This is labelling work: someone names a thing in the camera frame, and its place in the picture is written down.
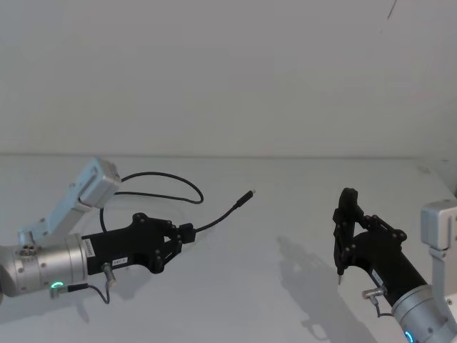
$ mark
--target white tabletop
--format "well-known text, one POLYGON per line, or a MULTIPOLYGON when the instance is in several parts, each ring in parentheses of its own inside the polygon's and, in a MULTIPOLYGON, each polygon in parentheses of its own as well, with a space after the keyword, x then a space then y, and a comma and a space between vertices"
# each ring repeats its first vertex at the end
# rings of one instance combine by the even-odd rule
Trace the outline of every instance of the white tabletop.
MULTIPOLYGON (((249 189, 255 197, 216 228, 197 236, 165 268, 116 271, 106 306, 91 290, 50 300, 46 292, 4 299, 3 342, 404 342, 392 318, 376 318, 361 291, 373 287, 353 267, 338 287, 333 264, 332 214, 344 187, 359 190, 367 214, 408 234, 403 251, 429 281, 431 258, 420 243, 421 207, 452 197, 440 179, 413 160, 172 159, 113 156, 120 174, 153 170, 178 174, 203 190, 191 205, 117 197, 106 208, 108 229, 131 215, 176 224, 206 224, 249 189)), ((88 157, 0 156, 0 240, 47 214, 88 157)), ((123 189, 193 196, 160 177, 131 180, 123 189)), ((74 230, 100 231, 98 212, 74 230)), ((103 285, 99 275, 90 282, 103 285)), ((381 310, 390 311, 385 301, 381 310)))

